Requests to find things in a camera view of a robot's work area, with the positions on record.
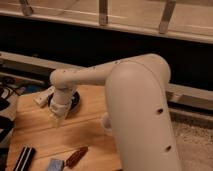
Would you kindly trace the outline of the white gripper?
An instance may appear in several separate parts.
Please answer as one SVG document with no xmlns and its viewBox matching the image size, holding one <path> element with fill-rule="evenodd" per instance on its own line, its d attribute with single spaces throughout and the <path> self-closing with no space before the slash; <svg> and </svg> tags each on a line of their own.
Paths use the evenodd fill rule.
<svg viewBox="0 0 213 171">
<path fill-rule="evenodd" d="M 59 128 L 72 104 L 73 91 L 71 89 L 55 89 L 50 100 L 49 109 L 56 116 L 51 117 L 52 127 Z"/>
</svg>

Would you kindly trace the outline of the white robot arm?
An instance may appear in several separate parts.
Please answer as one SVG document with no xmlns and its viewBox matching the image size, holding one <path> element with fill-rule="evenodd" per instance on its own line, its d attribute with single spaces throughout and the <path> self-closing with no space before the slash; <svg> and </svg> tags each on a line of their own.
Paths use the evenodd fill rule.
<svg viewBox="0 0 213 171">
<path fill-rule="evenodd" d="M 123 171 L 182 171 L 166 100 L 168 63 L 146 54 L 74 71 L 57 69 L 50 110 L 66 115 L 76 85 L 103 85 Z"/>
</svg>

